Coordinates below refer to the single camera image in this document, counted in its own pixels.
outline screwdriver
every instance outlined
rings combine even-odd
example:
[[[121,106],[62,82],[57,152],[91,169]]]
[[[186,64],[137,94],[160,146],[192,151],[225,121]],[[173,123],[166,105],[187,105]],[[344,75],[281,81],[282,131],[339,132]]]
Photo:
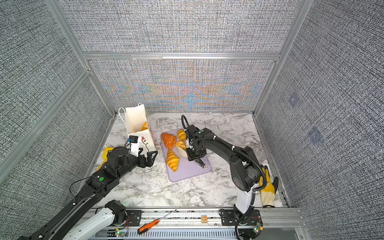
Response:
[[[155,220],[153,220],[153,222],[150,222],[150,223],[145,224],[144,226],[142,226],[141,228],[139,228],[139,229],[137,230],[137,233],[138,233],[139,235],[145,233],[146,231],[148,231],[149,229],[151,229],[151,227],[153,227],[154,225],[157,225],[157,224],[159,223],[159,220],[165,218],[165,217],[168,216],[169,214],[171,214],[171,213],[173,213],[173,212],[176,212],[176,211],[177,211],[177,209],[173,210],[172,212],[168,213],[167,215],[165,215],[165,216],[162,217],[162,218],[155,219]]]

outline work glove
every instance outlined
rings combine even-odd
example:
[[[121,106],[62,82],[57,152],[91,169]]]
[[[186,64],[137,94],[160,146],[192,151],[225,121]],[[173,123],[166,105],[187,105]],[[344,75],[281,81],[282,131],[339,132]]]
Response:
[[[267,166],[263,166],[263,172],[265,173],[267,180],[266,187],[260,190],[263,207],[275,207],[273,200],[275,199],[277,186],[279,185],[279,178],[275,177],[272,183]],[[260,178],[260,184],[261,186],[263,185],[263,177]]]

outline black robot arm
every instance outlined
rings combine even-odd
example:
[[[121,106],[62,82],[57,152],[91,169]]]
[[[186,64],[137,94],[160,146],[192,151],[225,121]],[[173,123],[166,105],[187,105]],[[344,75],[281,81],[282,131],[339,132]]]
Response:
[[[70,201],[45,226],[37,230],[30,237],[22,236],[18,240],[61,240],[77,221],[91,208],[105,197],[120,178],[135,167],[152,167],[157,151],[148,152],[147,157],[129,154],[126,147],[116,147],[107,153],[107,162],[93,173],[80,189],[74,200]]]
[[[194,125],[189,125],[184,115],[182,115],[181,121],[189,140],[190,148],[187,148],[189,161],[195,161],[204,167],[201,158],[207,154],[207,149],[209,149],[229,163],[232,180],[240,190],[249,192],[252,186],[259,182],[260,177],[263,177],[263,185],[253,191],[261,190],[266,186],[265,174],[250,147],[233,146],[207,128],[200,130]]]

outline white paper bag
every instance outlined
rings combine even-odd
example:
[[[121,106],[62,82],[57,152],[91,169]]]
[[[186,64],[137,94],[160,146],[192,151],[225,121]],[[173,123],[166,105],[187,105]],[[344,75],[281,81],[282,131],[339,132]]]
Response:
[[[125,112],[125,121],[120,115],[120,109],[123,109]],[[147,120],[147,114],[145,112],[144,104],[139,103],[137,107],[133,107],[133,108],[125,108],[125,109],[119,108],[119,116],[121,120],[123,120],[123,122],[125,123],[128,137],[129,135],[139,137],[138,142],[141,144],[143,148],[143,153],[148,152],[148,150],[149,152],[156,150],[155,143],[152,137],[151,127]],[[147,122],[148,124],[148,129],[141,131],[145,122]]]

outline bread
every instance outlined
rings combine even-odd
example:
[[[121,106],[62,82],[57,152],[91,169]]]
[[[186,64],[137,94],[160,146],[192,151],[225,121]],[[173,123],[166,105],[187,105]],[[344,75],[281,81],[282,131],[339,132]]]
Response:
[[[141,128],[141,131],[147,130],[148,129],[148,123],[145,122],[143,127]]]
[[[177,131],[177,137],[181,140],[181,141],[185,141],[187,139],[187,135],[185,134],[184,130],[183,129],[180,129]]]
[[[176,136],[165,132],[161,135],[161,138],[163,139],[166,148],[172,149],[175,146]]]
[[[187,146],[184,144],[183,141],[177,142],[176,147],[181,147],[182,149],[184,149],[184,151],[187,149]]]
[[[178,151],[179,151],[179,153],[180,153],[180,155],[182,157],[188,157],[187,151],[186,151],[187,150],[187,146],[184,144],[183,141],[177,142],[176,143],[176,148],[178,149]]]
[[[179,166],[179,158],[176,156],[176,154],[172,150],[168,150],[168,156],[167,156],[167,165],[172,169],[172,171],[176,172],[177,167]]]

